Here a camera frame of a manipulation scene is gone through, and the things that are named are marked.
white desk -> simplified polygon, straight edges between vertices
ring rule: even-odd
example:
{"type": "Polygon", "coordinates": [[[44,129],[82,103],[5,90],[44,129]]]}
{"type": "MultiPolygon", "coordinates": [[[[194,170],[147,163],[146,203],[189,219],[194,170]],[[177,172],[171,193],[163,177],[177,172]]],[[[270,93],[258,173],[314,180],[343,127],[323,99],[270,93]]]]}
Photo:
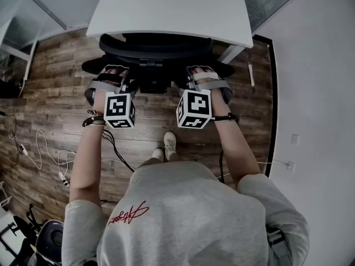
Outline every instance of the white desk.
{"type": "Polygon", "coordinates": [[[239,45],[222,55],[224,62],[253,46],[244,0],[100,0],[87,36],[141,32],[186,34],[239,45]]]}
{"type": "Polygon", "coordinates": [[[34,54],[34,50],[36,48],[36,44],[37,44],[37,41],[35,40],[32,44],[32,47],[31,47],[31,52],[30,54],[26,54],[26,53],[23,53],[22,51],[20,50],[17,50],[9,45],[6,45],[3,43],[4,41],[4,38],[5,38],[5,35],[6,35],[6,32],[11,24],[11,21],[12,19],[8,20],[1,28],[0,28],[0,49],[4,50],[5,52],[7,52],[8,54],[10,55],[14,55],[18,58],[21,58],[25,61],[27,61],[27,66],[26,66],[26,71],[24,73],[24,77],[23,77],[23,84],[22,84],[22,88],[21,88],[21,92],[19,93],[19,96],[21,96],[21,93],[23,91],[23,88],[24,88],[24,85],[26,83],[26,80],[28,79],[28,73],[29,73],[29,70],[31,68],[31,62],[32,62],[32,59],[33,59],[33,54],[34,54]]]}

white cable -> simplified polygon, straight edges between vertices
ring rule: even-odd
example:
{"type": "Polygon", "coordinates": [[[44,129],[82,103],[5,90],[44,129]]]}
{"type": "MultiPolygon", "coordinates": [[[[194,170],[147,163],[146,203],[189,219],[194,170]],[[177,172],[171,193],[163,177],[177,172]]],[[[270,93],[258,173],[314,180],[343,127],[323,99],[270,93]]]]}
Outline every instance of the white cable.
{"type": "MultiPolygon", "coordinates": [[[[58,171],[60,172],[60,166],[61,165],[67,165],[67,169],[65,170],[65,174],[64,176],[66,176],[67,172],[68,172],[68,168],[69,168],[69,163],[71,162],[74,162],[74,161],[68,161],[68,155],[69,154],[76,154],[76,152],[73,152],[73,151],[68,151],[68,150],[61,150],[58,154],[58,161],[56,161],[54,159],[54,157],[50,154],[49,152],[49,148],[48,148],[48,142],[47,142],[47,138],[44,134],[44,132],[42,130],[37,130],[36,134],[35,134],[35,141],[36,141],[36,145],[37,145],[37,150],[38,150],[38,153],[39,153],[39,160],[40,160],[40,165],[38,166],[36,164],[36,162],[31,158],[31,156],[28,154],[27,156],[31,159],[31,161],[35,164],[35,166],[40,170],[42,168],[42,154],[40,153],[40,149],[39,149],[39,145],[38,145],[38,133],[41,132],[44,136],[44,139],[45,139],[45,146],[47,148],[47,152],[48,154],[50,155],[50,157],[52,158],[52,160],[58,165],[58,171]],[[67,152],[66,156],[65,156],[65,161],[64,162],[60,162],[60,154],[62,152],[67,152]]],[[[101,161],[115,161],[115,162],[120,162],[123,164],[123,162],[119,161],[119,160],[116,160],[116,159],[113,159],[113,158],[110,158],[110,159],[106,159],[106,160],[101,160],[101,161]]]]}
{"type": "MultiPolygon", "coordinates": [[[[278,160],[274,160],[274,161],[277,161],[277,162],[257,162],[257,163],[266,163],[266,164],[270,164],[270,165],[284,165],[284,166],[288,166],[287,163],[285,162],[282,162],[282,161],[278,161],[278,160]]],[[[230,175],[231,173],[224,173],[223,176],[226,176],[226,175],[230,175]]]]}

velcro strap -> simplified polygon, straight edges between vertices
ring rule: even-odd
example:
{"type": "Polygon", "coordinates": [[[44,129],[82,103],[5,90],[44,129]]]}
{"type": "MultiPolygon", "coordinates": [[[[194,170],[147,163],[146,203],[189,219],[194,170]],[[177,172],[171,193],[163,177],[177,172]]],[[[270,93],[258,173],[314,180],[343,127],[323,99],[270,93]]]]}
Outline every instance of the velcro strap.
{"type": "Polygon", "coordinates": [[[124,67],[122,65],[114,65],[114,64],[108,64],[105,66],[105,71],[110,70],[110,69],[119,69],[119,70],[127,70],[127,67],[124,67]]]}
{"type": "Polygon", "coordinates": [[[115,92],[117,92],[117,94],[119,92],[119,88],[117,86],[107,84],[104,82],[99,82],[99,81],[92,81],[87,89],[99,89],[102,91],[115,91],[115,92]]]}
{"type": "Polygon", "coordinates": [[[201,72],[201,73],[196,73],[193,74],[192,77],[194,78],[195,81],[201,80],[201,79],[206,79],[206,78],[211,78],[215,80],[220,80],[218,74],[216,72],[201,72]]]}
{"type": "Polygon", "coordinates": [[[98,122],[100,125],[106,125],[104,116],[92,116],[86,118],[82,124],[83,127],[93,124],[94,122],[98,122]]]}
{"type": "Polygon", "coordinates": [[[238,118],[233,113],[229,112],[226,116],[214,116],[211,118],[212,121],[222,121],[222,120],[234,120],[238,123],[238,118]]]}
{"type": "Polygon", "coordinates": [[[196,85],[196,87],[197,87],[198,91],[212,90],[212,89],[217,89],[217,88],[229,88],[227,82],[224,80],[205,82],[205,83],[196,85]]]}
{"type": "Polygon", "coordinates": [[[115,82],[118,84],[121,84],[123,77],[121,77],[119,74],[109,74],[109,73],[101,73],[98,75],[98,77],[95,79],[95,81],[111,81],[115,82]]]}

black cable bundle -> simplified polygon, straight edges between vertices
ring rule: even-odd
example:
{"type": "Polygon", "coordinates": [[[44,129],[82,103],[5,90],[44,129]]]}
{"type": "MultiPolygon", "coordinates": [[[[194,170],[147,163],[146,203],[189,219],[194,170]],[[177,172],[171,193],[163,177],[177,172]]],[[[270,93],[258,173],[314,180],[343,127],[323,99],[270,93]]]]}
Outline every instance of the black cable bundle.
{"type": "Polygon", "coordinates": [[[13,117],[14,119],[14,129],[12,130],[9,130],[9,137],[11,139],[14,139],[15,140],[15,145],[16,145],[16,149],[17,149],[17,155],[16,155],[16,160],[15,160],[15,163],[10,167],[10,173],[12,171],[12,169],[17,165],[18,163],[18,156],[20,155],[21,153],[21,150],[20,148],[18,147],[18,144],[17,144],[17,141],[16,141],[16,127],[17,127],[17,119],[16,117],[12,114],[12,115],[7,115],[5,112],[3,111],[0,111],[0,115],[1,116],[6,116],[6,117],[13,117]]]}
{"type": "Polygon", "coordinates": [[[101,205],[103,205],[103,204],[105,204],[105,203],[118,203],[117,201],[108,201],[108,200],[106,200],[106,199],[104,199],[104,200],[100,200],[101,201],[101,205]]]}
{"type": "Polygon", "coordinates": [[[220,154],[220,170],[221,170],[221,179],[220,182],[224,183],[224,175],[223,175],[223,150],[220,154]]]}
{"type": "Polygon", "coordinates": [[[108,140],[109,142],[111,142],[111,144],[113,145],[113,150],[115,151],[115,154],[118,156],[118,158],[120,159],[120,161],[126,166],[128,167],[132,172],[134,172],[134,169],[131,168],[129,166],[129,164],[122,158],[122,156],[120,155],[120,153],[118,153],[117,149],[116,149],[116,145],[115,145],[115,138],[113,137],[112,133],[106,129],[104,129],[104,133],[102,135],[102,137],[106,140],[108,140]]]}

black bracelet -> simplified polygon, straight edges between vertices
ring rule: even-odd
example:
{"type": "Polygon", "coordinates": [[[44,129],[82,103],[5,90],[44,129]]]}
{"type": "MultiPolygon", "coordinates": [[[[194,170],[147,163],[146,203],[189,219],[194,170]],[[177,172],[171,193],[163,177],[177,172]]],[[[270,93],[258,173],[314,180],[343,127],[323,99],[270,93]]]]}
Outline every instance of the black bracelet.
{"type": "Polygon", "coordinates": [[[96,110],[91,110],[91,109],[88,109],[87,113],[95,116],[103,116],[102,114],[98,113],[96,110]]]}
{"type": "Polygon", "coordinates": [[[92,116],[89,118],[86,118],[83,122],[83,127],[86,127],[88,125],[106,125],[106,121],[104,120],[103,116],[92,116]]]}
{"type": "Polygon", "coordinates": [[[214,116],[211,118],[212,121],[222,121],[222,120],[235,120],[238,123],[238,118],[233,113],[229,112],[226,116],[214,116]]]}

